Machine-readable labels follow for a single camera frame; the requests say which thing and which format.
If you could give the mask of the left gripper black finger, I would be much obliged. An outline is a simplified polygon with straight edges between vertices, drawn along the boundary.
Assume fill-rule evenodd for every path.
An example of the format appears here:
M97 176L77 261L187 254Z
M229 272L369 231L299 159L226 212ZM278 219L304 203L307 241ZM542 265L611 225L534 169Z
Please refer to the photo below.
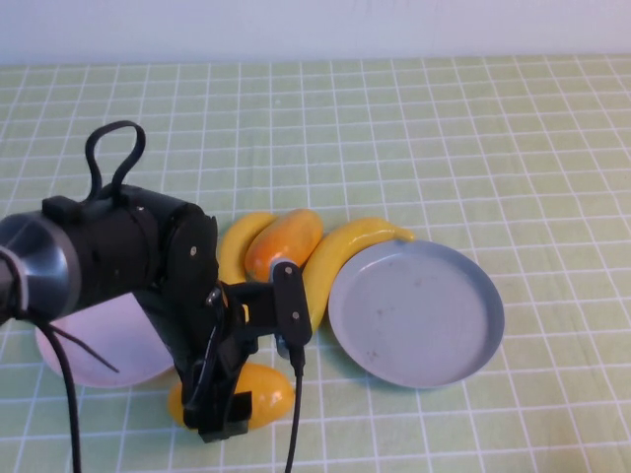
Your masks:
M183 422L190 429L207 429L212 420L211 381L186 380L182 383Z
M221 407L203 420L198 429L204 442L215 442L246 434L252 417L252 394L250 391L234 393Z

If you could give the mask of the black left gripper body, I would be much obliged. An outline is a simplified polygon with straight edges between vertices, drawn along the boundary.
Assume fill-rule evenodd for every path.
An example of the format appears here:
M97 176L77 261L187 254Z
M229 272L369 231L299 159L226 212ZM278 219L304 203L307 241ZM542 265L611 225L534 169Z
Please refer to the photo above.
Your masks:
M204 399L215 388L233 391L246 349L237 341L244 311L228 285L218 282L201 299L183 292L166 298L168 347L184 399Z

